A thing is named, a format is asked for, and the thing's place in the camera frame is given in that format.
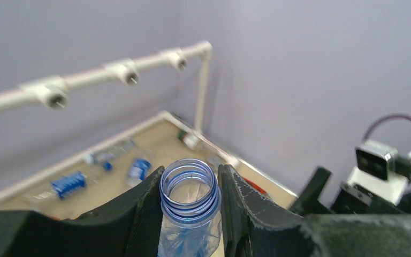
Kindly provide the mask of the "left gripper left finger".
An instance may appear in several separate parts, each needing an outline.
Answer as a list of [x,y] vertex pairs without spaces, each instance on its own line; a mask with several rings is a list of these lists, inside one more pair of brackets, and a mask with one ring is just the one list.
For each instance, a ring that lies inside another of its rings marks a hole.
[[75,219],[0,211],[0,256],[156,256],[164,170]]

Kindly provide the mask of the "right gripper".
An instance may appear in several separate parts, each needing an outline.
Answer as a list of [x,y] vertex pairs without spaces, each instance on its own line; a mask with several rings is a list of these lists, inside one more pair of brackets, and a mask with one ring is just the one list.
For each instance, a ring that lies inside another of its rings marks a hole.
[[331,210],[319,202],[331,171],[317,167],[289,211],[306,216],[310,214],[411,214],[411,191],[401,196],[398,204],[391,203],[360,185],[342,184]]

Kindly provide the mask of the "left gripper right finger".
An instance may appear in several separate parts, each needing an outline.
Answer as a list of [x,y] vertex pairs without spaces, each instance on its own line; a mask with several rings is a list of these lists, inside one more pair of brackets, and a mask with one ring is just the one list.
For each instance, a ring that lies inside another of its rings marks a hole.
[[411,215],[300,216],[221,165],[225,256],[411,256]]

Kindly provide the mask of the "tall blue label water bottle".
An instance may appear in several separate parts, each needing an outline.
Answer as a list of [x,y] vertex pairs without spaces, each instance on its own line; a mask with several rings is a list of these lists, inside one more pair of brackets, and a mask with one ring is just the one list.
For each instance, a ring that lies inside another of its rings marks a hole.
[[222,194],[206,162],[170,164],[159,185],[163,221],[158,256],[212,256],[220,244]]

